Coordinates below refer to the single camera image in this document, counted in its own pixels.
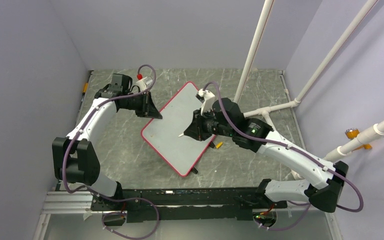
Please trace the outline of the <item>whiteboard with red frame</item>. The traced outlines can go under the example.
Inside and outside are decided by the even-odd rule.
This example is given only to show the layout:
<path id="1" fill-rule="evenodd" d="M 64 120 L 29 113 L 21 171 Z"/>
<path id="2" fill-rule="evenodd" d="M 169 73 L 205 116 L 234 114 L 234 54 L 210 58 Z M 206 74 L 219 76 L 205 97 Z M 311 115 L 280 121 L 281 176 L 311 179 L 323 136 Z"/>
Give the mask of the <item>whiteboard with red frame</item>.
<path id="1" fill-rule="evenodd" d="M 141 130 L 143 140 L 181 177 L 186 177 L 200 160 L 210 143 L 180 134 L 192 123 L 193 111 L 202 103 L 196 98 L 197 86 L 186 82 L 162 107 L 162 119 L 151 119 Z"/>

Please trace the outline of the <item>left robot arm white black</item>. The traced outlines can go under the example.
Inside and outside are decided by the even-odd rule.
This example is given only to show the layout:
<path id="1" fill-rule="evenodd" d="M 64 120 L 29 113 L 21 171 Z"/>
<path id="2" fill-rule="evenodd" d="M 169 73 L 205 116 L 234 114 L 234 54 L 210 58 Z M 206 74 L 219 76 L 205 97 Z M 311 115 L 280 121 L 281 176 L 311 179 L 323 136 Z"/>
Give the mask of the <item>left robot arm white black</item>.
<path id="1" fill-rule="evenodd" d="M 139 118 L 162 119 L 152 100 L 155 79 L 137 74 L 137 81 L 115 73 L 111 83 L 94 95 L 92 105 L 80 123 L 65 137 L 52 142 L 54 174 L 67 187 L 82 184 L 92 193 L 104 196 L 111 210 L 124 203 L 122 186 L 101 171 L 93 144 L 120 109 L 134 111 Z"/>

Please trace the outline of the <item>yellow marker cap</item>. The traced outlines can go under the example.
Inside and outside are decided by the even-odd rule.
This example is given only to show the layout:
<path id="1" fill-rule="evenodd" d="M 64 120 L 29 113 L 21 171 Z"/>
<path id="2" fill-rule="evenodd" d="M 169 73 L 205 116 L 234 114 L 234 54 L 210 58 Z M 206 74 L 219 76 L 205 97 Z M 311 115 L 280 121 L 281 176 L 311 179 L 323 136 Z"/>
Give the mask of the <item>yellow marker cap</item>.
<path id="1" fill-rule="evenodd" d="M 219 142 L 219 143 L 215 146 L 215 148 L 218 149 L 218 148 L 220 148 L 222 145 L 223 145 L 223 142 Z"/>

